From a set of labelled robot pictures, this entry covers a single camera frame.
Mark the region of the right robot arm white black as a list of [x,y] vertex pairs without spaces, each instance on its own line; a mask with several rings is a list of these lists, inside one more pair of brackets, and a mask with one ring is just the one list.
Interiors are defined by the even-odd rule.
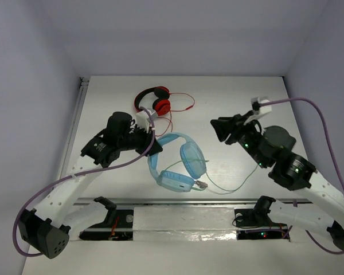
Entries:
[[276,184],[317,205],[322,212],[300,211],[275,198],[262,196],[253,209],[260,225],[283,222],[324,236],[344,253],[344,190],[339,191],[304,157],[292,151],[296,139],[280,126],[262,128],[257,120],[244,116],[219,117],[211,125],[220,142],[238,143]]

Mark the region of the light blue headphones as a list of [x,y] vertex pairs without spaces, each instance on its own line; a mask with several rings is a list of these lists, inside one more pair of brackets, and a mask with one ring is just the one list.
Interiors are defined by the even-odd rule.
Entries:
[[179,138],[185,141],[179,149],[180,160],[159,171],[159,154],[156,153],[147,159],[149,172],[157,185],[167,190],[176,193],[205,191],[208,184],[200,178],[207,173],[208,161],[198,144],[190,136],[177,132],[163,135],[158,139],[158,144],[165,146]]

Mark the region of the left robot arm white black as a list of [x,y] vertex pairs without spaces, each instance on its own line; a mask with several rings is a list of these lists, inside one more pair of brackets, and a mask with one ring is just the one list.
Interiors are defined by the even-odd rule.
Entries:
[[93,226],[114,227],[117,206],[105,197],[97,197],[82,209],[71,213],[74,203],[103,172],[126,167],[144,156],[161,152],[155,138],[155,115],[143,108],[136,119],[125,112],[114,112],[106,127],[81,150],[67,176],[33,195],[17,214],[12,240],[19,254],[30,257],[18,245],[18,237],[35,248],[36,256],[53,259],[70,240]]

